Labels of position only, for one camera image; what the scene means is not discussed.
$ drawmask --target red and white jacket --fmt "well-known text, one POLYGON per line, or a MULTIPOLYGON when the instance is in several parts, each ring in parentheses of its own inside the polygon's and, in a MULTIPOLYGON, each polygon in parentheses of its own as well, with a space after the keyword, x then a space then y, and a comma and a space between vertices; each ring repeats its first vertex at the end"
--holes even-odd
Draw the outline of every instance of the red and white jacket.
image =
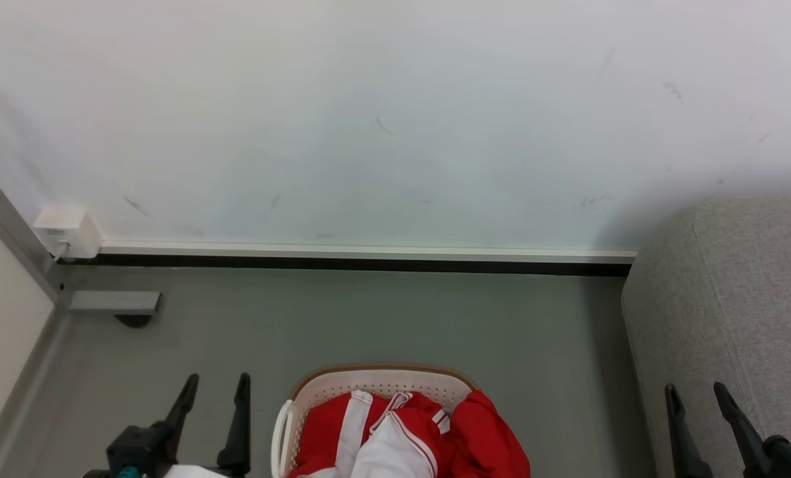
POLYGON ((490 400, 473 392, 463 403, 450 422, 416 392, 390 400, 361 390, 338 396, 307 414, 289 478, 529 478, 528 459, 490 400), (493 470, 496 454, 514 466, 469 468, 493 470))

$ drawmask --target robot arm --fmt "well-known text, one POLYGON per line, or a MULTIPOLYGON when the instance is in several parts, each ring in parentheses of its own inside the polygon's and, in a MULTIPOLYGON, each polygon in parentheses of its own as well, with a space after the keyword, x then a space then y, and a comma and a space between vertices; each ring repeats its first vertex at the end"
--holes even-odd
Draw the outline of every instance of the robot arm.
POLYGON ((189 376, 165 420, 149 428, 129 426, 107 448, 109 469, 95 469, 84 478, 217 478, 243 477, 251 470, 251 378, 239 378, 234 420, 217 466, 179 465, 177 447, 186 415, 195 403, 198 375, 189 376))
MULTIPOLYGON (((712 478, 711 467, 702 461, 684 424, 684 406, 678 390, 673 384, 669 384, 664 394, 676 478, 712 478)), ((720 382, 714 384, 714 395, 720 405, 720 413, 732 426, 735 441, 741 450, 741 459, 745 466, 744 478, 791 478, 791 443, 780 435, 762 441, 726 385, 720 382)))

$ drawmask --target white wall outlet box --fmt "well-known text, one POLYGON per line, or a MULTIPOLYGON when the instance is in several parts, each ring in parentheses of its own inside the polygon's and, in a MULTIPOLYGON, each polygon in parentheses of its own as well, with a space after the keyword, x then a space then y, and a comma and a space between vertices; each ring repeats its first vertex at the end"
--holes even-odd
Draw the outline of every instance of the white wall outlet box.
POLYGON ((34 227, 47 251, 58 257, 93 258, 104 242, 92 216, 82 208, 46 206, 34 227))

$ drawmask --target metal frame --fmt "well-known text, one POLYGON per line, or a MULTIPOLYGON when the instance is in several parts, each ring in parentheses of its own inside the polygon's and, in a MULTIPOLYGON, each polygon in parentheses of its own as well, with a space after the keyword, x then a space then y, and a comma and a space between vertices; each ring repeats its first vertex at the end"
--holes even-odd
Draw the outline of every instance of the metal frame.
POLYGON ((159 311, 158 291, 72 291, 66 266, 60 266, 0 188, 0 239, 54 303, 46 326, 0 414, 0 474, 73 315, 102 312, 147 321, 159 311))
POLYGON ((29 275, 38 282, 44 293, 54 303, 58 302, 59 291, 64 288, 65 273, 53 257, 38 241, 31 227, 9 202, 0 188, 0 239, 21 262, 29 275))

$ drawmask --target plastic basket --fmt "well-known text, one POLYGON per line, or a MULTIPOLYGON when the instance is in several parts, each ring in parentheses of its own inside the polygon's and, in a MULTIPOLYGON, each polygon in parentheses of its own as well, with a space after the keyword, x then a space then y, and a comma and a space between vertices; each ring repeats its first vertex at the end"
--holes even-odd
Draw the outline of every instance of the plastic basket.
POLYGON ((295 388, 277 414, 271 435, 272 478, 286 478, 295 466, 307 412, 351 390, 363 390, 386 398, 398 392, 416 391, 451 413, 469 392, 478 390, 478 387, 465 375, 436 366, 365 364, 330 366, 311 373, 295 388))

